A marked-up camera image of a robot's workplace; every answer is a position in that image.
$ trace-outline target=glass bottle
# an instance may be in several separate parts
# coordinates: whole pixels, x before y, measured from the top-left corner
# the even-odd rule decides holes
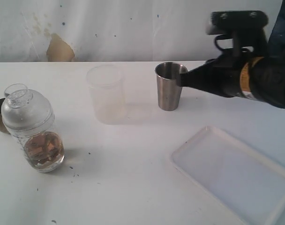
[[[19,83],[6,88],[4,95],[3,123],[29,164],[43,173],[56,169],[63,161],[64,149],[48,99]]]

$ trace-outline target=white table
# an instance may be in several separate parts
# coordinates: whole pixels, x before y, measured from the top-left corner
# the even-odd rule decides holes
[[[188,69],[202,63],[183,62]],[[0,98],[13,83],[41,92],[66,150],[61,168],[38,173],[0,133],[0,225],[240,224],[167,156],[213,125],[285,166],[285,110],[184,88],[179,108],[165,112],[157,106],[158,62],[118,62],[129,115],[120,125],[104,125],[93,115],[84,79],[100,64],[0,63]],[[278,224],[285,225],[285,212]]]

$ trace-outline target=white plastic tray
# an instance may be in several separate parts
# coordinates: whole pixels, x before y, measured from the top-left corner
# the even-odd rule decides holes
[[[285,168],[218,128],[203,128],[170,159],[246,225],[274,225],[285,208]]]

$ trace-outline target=bottle label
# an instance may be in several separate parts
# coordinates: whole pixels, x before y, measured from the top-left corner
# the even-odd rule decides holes
[[[252,67],[256,65],[256,63],[263,59],[264,57],[255,57],[252,59]],[[250,89],[250,75],[249,75],[249,63],[247,62],[240,72],[240,89],[243,95],[251,100],[258,100],[254,97]]]

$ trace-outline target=white wall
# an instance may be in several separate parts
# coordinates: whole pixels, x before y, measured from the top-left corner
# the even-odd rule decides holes
[[[269,37],[281,2],[0,0],[0,61],[47,61],[52,33],[78,61],[206,60],[219,55],[205,34],[210,12],[262,10]]]

